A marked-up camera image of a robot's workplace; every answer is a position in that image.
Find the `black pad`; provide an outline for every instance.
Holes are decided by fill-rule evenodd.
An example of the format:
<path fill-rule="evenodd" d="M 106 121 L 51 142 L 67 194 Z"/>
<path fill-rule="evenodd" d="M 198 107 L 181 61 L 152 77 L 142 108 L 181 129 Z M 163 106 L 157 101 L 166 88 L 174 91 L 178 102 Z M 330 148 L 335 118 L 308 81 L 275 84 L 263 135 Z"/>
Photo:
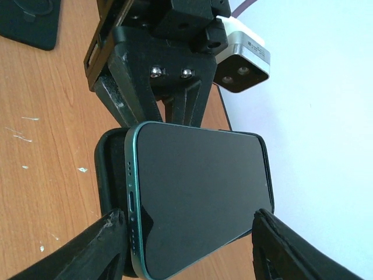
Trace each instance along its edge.
<path fill-rule="evenodd" d="M 53 50 L 60 4 L 61 0 L 0 1 L 0 35 L 42 50 Z"/>
<path fill-rule="evenodd" d="M 255 213 L 252 225 L 256 280 L 358 280 L 267 210 Z"/>

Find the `white camera housing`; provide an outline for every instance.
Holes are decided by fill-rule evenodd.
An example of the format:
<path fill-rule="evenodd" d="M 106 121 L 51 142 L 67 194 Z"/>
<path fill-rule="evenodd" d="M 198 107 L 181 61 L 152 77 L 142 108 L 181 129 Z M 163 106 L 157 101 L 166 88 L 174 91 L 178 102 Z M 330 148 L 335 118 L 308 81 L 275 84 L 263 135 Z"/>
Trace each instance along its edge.
<path fill-rule="evenodd" d="M 269 78 L 270 53 L 264 40 L 233 17 L 218 17 L 224 23 L 228 47 L 216 55 L 214 83 L 239 93 Z"/>

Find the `metal screw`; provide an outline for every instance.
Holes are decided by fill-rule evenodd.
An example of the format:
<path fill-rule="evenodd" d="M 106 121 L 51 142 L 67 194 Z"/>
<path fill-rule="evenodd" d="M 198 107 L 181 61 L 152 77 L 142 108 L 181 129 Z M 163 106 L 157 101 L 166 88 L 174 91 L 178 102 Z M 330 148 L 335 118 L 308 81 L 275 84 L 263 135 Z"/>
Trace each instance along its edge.
<path fill-rule="evenodd" d="M 190 69 L 184 69 L 181 71 L 181 78 L 182 79 L 188 79 L 191 76 L 193 76 L 193 71 Z"/>
<path fill-rule="evenodd" d="M 159 68 L 159 67 L 153 67 L 151 70 L 150 70 L 150 77 L 151 78 L 159 78 L 162 76 L 162 69 Z"/>

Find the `smartphone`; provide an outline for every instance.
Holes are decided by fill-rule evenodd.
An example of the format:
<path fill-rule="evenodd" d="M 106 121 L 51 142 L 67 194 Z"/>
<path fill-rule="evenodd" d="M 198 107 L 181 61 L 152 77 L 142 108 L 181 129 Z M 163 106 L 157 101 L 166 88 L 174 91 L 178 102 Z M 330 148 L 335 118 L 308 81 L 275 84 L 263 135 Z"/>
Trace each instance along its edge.
<path fill-rule="evenodd" d="M 168 279 L 248 233 L 255 211 L 274 210 L 258 135 L 144 122 L 128 131 L 124 151 L 140 278 Z"/>

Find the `black phone case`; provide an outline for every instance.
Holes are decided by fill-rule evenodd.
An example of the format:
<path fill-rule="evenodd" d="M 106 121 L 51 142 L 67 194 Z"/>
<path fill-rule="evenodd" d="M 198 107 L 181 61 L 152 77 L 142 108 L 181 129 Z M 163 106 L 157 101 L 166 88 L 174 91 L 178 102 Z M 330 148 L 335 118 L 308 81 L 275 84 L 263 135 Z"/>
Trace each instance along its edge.
<path fill-rule="evenodd" d="M 106 132 L 99 140 L 94 153 L 94 161 L 96 165 L 96 176 L 98 184 L 98 194 L 100 196 L 101 214 L 104 216 L 115 208 L 120 208 L 124 211 L 126 224 L 128 225 L 128 209 L 127 209 L 127 191 L 126 191 L 126 173 L 123 171 L 126 168 L 124 156 L 124 140 L 129 128 L 116 128 Z M 258 137 L 261 142 L 264 152 L 267 181 L 269 188 L 270 201 L 272 205 L 272 213 L 275 210 L 273 199 L 272 182 L 270 179 L 270 170 L 268 155 L 263 138 L 257 134 L 247 132 L 236 132 Z M 234 241 L 241 239 L 251 233 L 244 233 Z M 127 257 L 131 259 L 131 251 L 128 250 Z M 126 276 L 136 277 L 136 274 L 131 266 L 131 263 L 126 263 Z"/>
<path fill-rule="evenodd" d="M 61 0 L 0 1 L 0 35 L 42 50 L 56 45 Z"/>

